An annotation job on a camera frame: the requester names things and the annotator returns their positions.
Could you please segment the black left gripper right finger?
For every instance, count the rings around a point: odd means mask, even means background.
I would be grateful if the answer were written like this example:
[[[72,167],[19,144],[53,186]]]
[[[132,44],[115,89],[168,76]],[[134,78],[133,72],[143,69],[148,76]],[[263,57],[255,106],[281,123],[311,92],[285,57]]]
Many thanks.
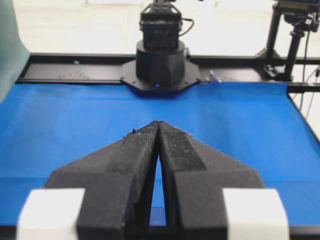
[[[159,122],[167,226],[178,240],[227,239],[223,188],[263,188],[251,167]]]

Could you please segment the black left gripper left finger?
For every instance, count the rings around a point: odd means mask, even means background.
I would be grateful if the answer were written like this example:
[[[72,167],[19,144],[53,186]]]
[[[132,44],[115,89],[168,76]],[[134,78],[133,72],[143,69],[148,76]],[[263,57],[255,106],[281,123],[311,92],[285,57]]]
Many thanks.
[[[159,122],[54,170],[47,189],[84,188],[76,223],[81,240],[123,240],[150,222]]]

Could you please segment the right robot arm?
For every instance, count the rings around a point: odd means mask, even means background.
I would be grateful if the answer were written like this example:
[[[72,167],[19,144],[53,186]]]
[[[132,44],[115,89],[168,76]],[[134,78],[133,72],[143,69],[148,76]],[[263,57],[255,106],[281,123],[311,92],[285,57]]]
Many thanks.
[[[142,40],[135,60],[121,68],[121,81],[144,92],[178,92],[201,80],[180,41],[184,18],[171,0],[154,0],[140,13]]]

